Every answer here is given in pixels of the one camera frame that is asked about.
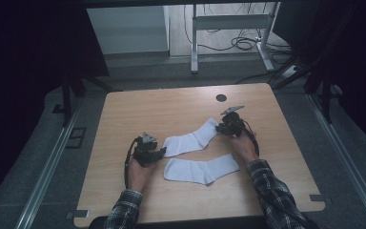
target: plaid sleeve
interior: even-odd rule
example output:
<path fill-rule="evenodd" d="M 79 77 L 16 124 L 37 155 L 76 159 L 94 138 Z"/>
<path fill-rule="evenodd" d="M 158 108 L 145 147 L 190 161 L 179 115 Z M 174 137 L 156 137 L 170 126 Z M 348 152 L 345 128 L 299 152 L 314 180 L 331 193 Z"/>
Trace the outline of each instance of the plaid sleeve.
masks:
<path fill-rule="evenodd" d="M 138 220 L 142 194 L 127 189 L 121 193 L 105 222 L 105 229 L 132 229 Z"/>
<path fill-rule="evenodd" d="M 304 216 L 296 208 L 293 195 L 287 185 L 273 174 L 266 160 L 255 160 L 247 165 L 248 174 L 252 177 L 254 188 L 264 197 L 279 206 L 284 207 L 293 214 L 305 220 Z M 260 206 L 267 219 L 270 228 L 304 228 L 296 220 L 277 207 L 259 197 Z"/>

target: wall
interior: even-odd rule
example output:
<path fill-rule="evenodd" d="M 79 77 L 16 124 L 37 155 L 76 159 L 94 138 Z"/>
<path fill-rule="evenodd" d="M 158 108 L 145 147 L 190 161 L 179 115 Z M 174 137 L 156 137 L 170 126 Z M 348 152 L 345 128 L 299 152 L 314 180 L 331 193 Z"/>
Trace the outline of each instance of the wall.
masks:
<path fill-rule="evenodd" d="M 168 7 L 88 9 L 103 54 L 169 49 Z"/>

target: hand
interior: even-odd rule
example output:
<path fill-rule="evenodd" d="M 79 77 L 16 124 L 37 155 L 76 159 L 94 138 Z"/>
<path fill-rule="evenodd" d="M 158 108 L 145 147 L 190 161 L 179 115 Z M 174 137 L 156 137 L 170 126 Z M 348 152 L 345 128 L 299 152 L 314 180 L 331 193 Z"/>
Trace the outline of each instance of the hand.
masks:
<path fill-rule="evenodd" d="M 245 163 L 249 163 L 258 159 L 254 144 L 245 132 L 242 132 L 240 136 L 237 137 L 231 136 L 230 141 L 236 152 L 242 157 Z"/>
<path fill-rule="evenodd" d="M 156 163 L 151 163 L 146 167 L 141 167 L 138 161 L 131 157 L 129 164 L 129 189 L 142 193 L 155 166 Z"/>

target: sock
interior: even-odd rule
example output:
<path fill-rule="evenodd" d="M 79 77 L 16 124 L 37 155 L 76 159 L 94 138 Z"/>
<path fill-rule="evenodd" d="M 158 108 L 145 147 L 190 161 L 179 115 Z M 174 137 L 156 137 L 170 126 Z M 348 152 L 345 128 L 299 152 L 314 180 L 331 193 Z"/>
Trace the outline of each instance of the sock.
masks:
<path fill-rule="evenodd" d="M 163 144 L 163 147 L 167 147 L 164 157 L 178 156 L 204 149 L 216 135 L 215 126 L 218 126 L 218 123 L 210 118 L 195 132 L 166 138 Z"/>
<path fill-rule="evenodd" d="M 210 161 L 172 158 L 165 167 L 164 178 L 175 181 L 209 184 L 239 170 L 233 155 L 220 156 Z"/>

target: table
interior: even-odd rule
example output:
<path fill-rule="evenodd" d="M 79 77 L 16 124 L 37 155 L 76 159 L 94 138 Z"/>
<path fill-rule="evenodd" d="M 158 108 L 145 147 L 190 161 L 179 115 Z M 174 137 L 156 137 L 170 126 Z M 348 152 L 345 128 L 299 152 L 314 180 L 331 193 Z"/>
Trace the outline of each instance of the table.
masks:
<path fill-rule="evenodd" d="M 218 94 L 225 94 L 227 100 L 217 101 Z M 148 132 L 160 148 L 166 137 L 193 132 L 210 117 L 220 122 L 221 112 L 239 105 L 245 107 L 237 112 L 257 132 L 260 158 L 267 159 L 289 186 L 300 211 L 323 210 L 324 202 L 311 201 L 310 195 L 320 193 L 270 86 L 212 86 L 108 94 L 77 207 L 90 213 L 75 218 L 74 224 L 88 226 L 94 218 L 109 214 L 125 188 L 124 160 L 135 137 Z M 203 151 L 178 158 L 211 160 L 233 152 L 228 138 L 217 135 Z M 240 171 L 209 186 L 165 180 L 169 159 L 162 159 L 145 191 L 138 222 L 262 215 L 245 165 L 234 157 Z"/>

